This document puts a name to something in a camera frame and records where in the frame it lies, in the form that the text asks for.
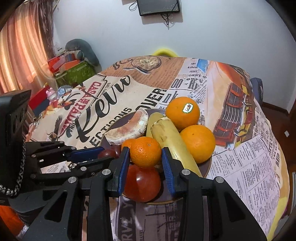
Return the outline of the green storage box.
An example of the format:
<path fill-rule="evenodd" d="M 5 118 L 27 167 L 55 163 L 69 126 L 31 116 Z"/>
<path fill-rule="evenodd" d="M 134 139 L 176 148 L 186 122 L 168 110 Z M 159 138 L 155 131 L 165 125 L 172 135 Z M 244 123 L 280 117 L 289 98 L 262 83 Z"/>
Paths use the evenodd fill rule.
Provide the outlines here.
<path fill-rule="evenodd" d="M 57 75 L 56 81 L 60 87 L 63 85 L 76 87 L 95 74 L 93 66 L 86 61 L 82 61 L 65 72 Z"/>

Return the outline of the yellow chair back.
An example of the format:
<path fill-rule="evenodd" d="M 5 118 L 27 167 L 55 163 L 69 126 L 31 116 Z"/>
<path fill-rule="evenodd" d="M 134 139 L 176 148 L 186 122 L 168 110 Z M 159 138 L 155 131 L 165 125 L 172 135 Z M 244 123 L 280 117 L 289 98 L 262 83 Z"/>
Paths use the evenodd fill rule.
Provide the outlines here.
<path fill-rule="evenodd" d="M 166 48 L 161 48 L 161 49 L 157 49 L 152 56 L 164 56 L 164 57 L 178 57 L 178 55 L 174 52 L 171 51 L 170 49 L 166 49 Z"/>

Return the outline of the printed newspaper tablecloth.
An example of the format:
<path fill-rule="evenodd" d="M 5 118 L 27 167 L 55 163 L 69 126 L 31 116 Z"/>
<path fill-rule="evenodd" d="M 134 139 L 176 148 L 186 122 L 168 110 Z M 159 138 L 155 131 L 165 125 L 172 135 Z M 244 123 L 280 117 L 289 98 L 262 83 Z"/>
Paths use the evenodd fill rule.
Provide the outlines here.
<path fill-rule="evenodd" d="M 225 179 L 267 240 L 287 205 L 280 144 L 249 74 L 230 64 L 159 56 L 117 61 L 53 101 L 27 140 L 64 141 L 78 149 L 135 141 L 137 167 L 158 164 L 167 147 L 186 169 Z"/>

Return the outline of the purple ceramic plate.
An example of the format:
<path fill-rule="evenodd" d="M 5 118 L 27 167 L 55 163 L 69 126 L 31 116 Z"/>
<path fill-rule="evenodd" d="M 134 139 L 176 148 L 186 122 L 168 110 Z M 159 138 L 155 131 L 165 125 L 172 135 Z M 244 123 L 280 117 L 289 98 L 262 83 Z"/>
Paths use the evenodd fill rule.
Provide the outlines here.
<path fill-rule="evenodd" d="M 164 109 L 155 108 L 155 109 L 146 109 L 146 111 L 147 111 L 149 117 L 153 113 L 161 113 L 163 116 L 165 116 Z M 133 117 L 134 113 L 135 113 L 135 111 L 132 111 L 131 113 L 128 113 L 127 115 L 124 115 L 124 116 L 119 115 L 119 117 L 115 117 L 114 120 L 111 120 L 110 123 L 106 124 L 107 131 L 125 125 Z M 102 146 L 104 149 L 111 149 L 111 147 L 112 147 L 112 145 L 109 144 L 109 142 L 106 140 L 104 134 L 101 139 L 100 146 Z M 199 170 L 204 178 L 209 173 L 209 170 L 211 167 L 211 162 L 212 162 L 212 157 L 210 157 L 207 161 L 205 161 L 201 164 L 197 164 L 199 167 Z M 173 198 L 170 195 L 170 192 L 168 191 L 162 161 L 160 161 L 155 166 L 155 168 L 159 172 L 159 176 L 162 181 L 162 185 L 161 185 L 158 195 L 154 199 L 152 199 L 151 201 L 145 202 L 145 203 L 147 205 L 165 205 L 165 204 L 170 204 L 170 203 L 173 203 L 177 200 L 180 200 L 181 198 L 179 198 L 179 199 Z"/>

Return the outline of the pink toy figure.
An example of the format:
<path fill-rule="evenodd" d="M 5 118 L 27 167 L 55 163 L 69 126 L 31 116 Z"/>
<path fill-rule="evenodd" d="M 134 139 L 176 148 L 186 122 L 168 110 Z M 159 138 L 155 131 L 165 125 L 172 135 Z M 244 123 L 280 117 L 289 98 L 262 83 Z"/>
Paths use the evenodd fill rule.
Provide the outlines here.
<path fill-rule="evenodd" d="M 49 103 L 52 104 L 54 101 L 58 99 L 58 94 L 53 88 L 49 88 L 46 90 L 47 99 Z"/>

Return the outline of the large orange with sticker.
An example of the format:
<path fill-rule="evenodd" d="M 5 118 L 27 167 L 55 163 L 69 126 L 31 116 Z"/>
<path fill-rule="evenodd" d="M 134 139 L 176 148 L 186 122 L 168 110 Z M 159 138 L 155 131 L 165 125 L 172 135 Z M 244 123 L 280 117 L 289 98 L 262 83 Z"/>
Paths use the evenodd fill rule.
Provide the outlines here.
<path fill-rule="evenodd" d="M 196 125 L 200 118 L 200 109 L 197 103 L 189 97 L 177 97 L 166 108 L 168 117 L 178 131 Z"/>

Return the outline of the small black wall screen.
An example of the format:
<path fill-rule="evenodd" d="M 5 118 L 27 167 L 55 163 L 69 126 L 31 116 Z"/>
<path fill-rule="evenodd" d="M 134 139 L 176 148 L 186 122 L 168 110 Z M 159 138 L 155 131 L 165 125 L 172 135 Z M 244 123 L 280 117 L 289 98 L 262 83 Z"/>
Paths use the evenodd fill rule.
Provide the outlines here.
<path fill-rule="evenodd" d="M 137 0 L 140 16 L 179 13 L 178 0 Z"/>

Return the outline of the large plain orange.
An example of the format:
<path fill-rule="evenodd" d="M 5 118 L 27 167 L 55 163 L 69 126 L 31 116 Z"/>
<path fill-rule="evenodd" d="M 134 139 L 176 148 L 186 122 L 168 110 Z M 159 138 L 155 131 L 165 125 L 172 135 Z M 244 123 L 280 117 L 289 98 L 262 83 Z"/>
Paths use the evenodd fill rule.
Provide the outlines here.
<path fill-rule="evenodd" d="M 206 126 L 192 125 L 180 132 L 190 154 L 197 164 L 207 161 L 213 154 L 216 140 Z"/>

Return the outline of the dark red grape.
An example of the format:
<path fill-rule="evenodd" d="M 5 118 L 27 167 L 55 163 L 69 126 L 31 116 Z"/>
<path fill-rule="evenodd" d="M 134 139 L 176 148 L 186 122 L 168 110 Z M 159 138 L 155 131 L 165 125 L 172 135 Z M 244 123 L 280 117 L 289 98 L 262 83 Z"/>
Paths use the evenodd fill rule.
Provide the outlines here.
<path fill-rule="evenodd" d="M 116 153 L 116 157 L 118 158 L 121 154 L 121 145 L 112 145 L 112 150 Z"/>
<path fill-rule="evenodd" d="M 117 157 L 116 151 L 112 150 L 112 149 L 106 149 L 106 150 L 102 150 L 99 154 L 98 154 L 98 158 L 113 158 L 115 159 Z"/>

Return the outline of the medium mandarin orange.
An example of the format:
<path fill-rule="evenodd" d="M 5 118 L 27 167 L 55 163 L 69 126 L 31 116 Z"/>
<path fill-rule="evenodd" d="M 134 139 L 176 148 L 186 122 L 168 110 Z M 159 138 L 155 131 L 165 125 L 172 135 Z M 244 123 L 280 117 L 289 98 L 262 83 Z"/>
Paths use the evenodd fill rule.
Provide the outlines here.
<path fill-rule="evenodd" d="M 154 167 L 161 161 L 162 149 L 158 141 L 151 137 L 140 137 L 130 148 L 131 161 L 140 168 Z"/>

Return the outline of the small mandarin orange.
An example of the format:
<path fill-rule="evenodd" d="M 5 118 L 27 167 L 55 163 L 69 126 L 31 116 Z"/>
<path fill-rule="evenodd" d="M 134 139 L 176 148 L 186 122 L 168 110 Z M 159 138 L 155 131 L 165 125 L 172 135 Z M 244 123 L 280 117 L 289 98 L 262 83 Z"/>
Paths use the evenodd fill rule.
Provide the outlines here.
<path fill-rule="evenodd" d="M 134 145 L 134 142 L 135 142 L 135 139 L 133 139 L 133 138 L 129 138 L 129 139 L 125 140 L 121 144 L 121 150 L 123 150 L 124 147 L 132 148 Z"/>

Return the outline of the peeled pomelo segment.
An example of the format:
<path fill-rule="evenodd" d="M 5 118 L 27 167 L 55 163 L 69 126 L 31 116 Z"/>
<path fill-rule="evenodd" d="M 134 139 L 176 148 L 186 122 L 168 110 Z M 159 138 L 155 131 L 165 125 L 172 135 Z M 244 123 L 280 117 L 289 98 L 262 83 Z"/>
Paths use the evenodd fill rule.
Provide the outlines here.
<path fill-rule="evenodd" d="M 110 145 L 121 145 L 128 139 L 141 137 L 147 128 L 149 114 L 143 108 L 138 109 L 133 117 L 123 126 L 114 128 L 105 133 L 105 138 Z"/>

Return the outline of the red gift box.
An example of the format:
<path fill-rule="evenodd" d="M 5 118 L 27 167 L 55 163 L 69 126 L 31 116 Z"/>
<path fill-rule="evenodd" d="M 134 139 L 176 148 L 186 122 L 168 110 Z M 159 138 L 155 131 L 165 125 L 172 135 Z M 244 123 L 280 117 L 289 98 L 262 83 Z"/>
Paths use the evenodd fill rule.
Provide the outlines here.
<path fill-rule="evenodd" d="M 49 70 L 54 74 L 59 72 L 60 67 L 66 62 L 64 56 L 56 56 L 48 60 Z"/>

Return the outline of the red tomato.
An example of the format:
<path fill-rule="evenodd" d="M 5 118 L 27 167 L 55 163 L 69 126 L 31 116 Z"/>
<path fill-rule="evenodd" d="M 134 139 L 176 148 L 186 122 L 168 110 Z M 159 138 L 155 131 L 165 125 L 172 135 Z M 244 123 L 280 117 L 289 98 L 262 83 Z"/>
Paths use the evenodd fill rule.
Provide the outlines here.
<path fill-rule="evenodd" d="M 130 165 L 123 193 L 133 201 L 149 202 L 158 195 L 161 187 L 161 178 L 156 168 L 145 169 Z"/>

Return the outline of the orange striped curtain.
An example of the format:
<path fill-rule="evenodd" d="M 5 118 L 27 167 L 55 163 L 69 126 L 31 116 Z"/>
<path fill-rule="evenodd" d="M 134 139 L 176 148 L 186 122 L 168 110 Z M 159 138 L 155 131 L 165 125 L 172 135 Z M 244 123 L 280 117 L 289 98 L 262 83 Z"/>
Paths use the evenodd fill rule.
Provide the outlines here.
<path fill-rule="evenodd" d="M 37 93 L 57 83 L 49 69 L 53 58 L 53 1 L 25 1 L 1 29 L 1 93 Z"/>

